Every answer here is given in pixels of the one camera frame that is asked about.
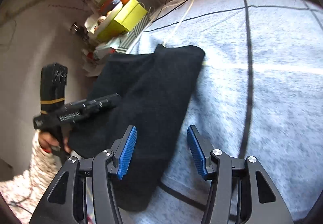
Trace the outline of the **patterned left sleeve forearm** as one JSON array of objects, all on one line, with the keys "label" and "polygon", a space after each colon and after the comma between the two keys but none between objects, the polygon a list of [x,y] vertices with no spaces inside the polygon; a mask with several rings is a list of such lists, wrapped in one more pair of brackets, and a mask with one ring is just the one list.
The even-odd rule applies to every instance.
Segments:
[{"label": "patterned left sleeve forearm", "polygon": [[29,223],[43,193],[58,172],[58,163],[52,152],[44,151],[36,131],[32,140],[29,167],[13,180],[1,182],[1,195],[21,223]]}]

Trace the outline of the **person's left hand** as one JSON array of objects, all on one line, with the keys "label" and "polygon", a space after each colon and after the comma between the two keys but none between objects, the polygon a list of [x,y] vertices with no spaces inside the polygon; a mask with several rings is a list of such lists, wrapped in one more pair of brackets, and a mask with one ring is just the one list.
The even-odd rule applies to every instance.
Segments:
[{"label": "person's left hand", "polygon": [[40,131],[38,135],[38,142],[41,148],[46,152],[51,152],[52,147],[63,148],[68,154],[72,152],[72,149],[68,145],[69,130],[67,128],[63,129],[63,140],[60,143],[53,135],[49,132]]}]

